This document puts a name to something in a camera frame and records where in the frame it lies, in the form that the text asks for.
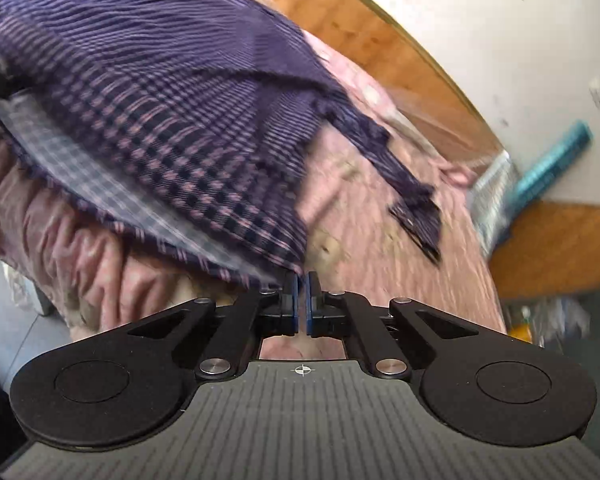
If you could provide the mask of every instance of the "crosshair marking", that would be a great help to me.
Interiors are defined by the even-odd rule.
[[[305,376],[305,375],[307,375],[307,374],[310,374],[310,373],[311,373],[311,372],[313,372],[313,371],[314,371],[314,369],[313,369],[313,368],[309,368],[309,367],[308,367],[308,366],[306,366],[305,364],[302,364],[301,366],[294,368],[294,372],[295,372],[296,374],[299,374],[299,375],[302,375],[302,376]]]

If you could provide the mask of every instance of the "cloth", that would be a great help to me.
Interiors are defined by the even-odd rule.
[[[305,38],[352,102],[380,123],[395,113],[368,73],[321,40]],[[307,269],[329,290],[353,290],[373,304],[411,296],[494,330],[504,322],[488,267],[465,205],[465,184],[449,178],[462,166],[425,156],[400,132],[391,148],[414,175],[435,187],[445,226],[445,259],[432,266],[388,216],[393,190],[352,144],[323,127],[309,146],[296,211],[307,225]],[[197,296],[218,304],[239,288],[154,258],[72,207],[58,190],[30,178],[0,138],[0,259],[32,278],[67,321],[73,339],[135,320]],[[342,345],[306,336],[267,339],[264,358],[342,357]]]
[[[16,142],[12,145],[14,150],[31,167],[44,168],[42,178],[70,190],[69,200],[77,196],[78,201],[93,204],[103,216],[134,226],[136,238],[150,250],[181,260],[197,258],[200,269],[225,281],[230,278],[225,269],[234,270],[245,286],[253,278],[262,283],[280,280],[271,264],[263,261],[261,266],[254,265],[254,256],[241,256],[220,240],[212,239],[127,174],[94,158],[58,127],[32,92],[22,91],[9,100],[0,100],[0,120]],[[116,230],[114,222],[103,223]],[[178,258],[179,251],[190,254]]]
[[[328,120],[398,191],[410,234],[438,257],[432,187],[390,153],[387,130],[283,16],[253,0],[0,5],[0,54],[36,83],[46,111],[201,229],[300,270],[306,229],[294,202],[306,146]]]

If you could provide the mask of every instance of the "metal pivot screw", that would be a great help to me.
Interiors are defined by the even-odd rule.
[[[376,363],[376,370],[384,375],[397,375],[407,371],[407,365],[400,359],[382,359]]]
[[[209,375],[224,374],[231,369],[231,364],[226,359],[218,357],[212,357],[211,359],[205,359],[200,363],[200,369]]]

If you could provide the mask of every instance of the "circular pad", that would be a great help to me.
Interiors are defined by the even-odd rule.
[[[122,331],[98,337],[42,354],[14,378],[13,411],[35,438],[69,448],[116,446],[178,409],[182,375],[166,346]]]
[[[110,361],[83,361],[70,365],[56,377],[56,390],[75,402],[104,402],[129,384],[125,367]]]
[[[580,435],[596,405],[575,362],[500,334],[438,343],[420,392],[460,433],[499,446],[531,447]]]
[[[486,365],[475,380],[488,396],[509,404],[542,399],[551,387],[551,380],[540,368],[514,361]]]

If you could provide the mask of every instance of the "ribbed gray surface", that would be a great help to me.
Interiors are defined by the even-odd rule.
[[[202,386],[186,412],[133,447],[68,452],[34,444],[13,480],[530,479],[598,480],[576,438],[533,449],[471,440],[428,415],[401,381],[356,362],[253,362]]]

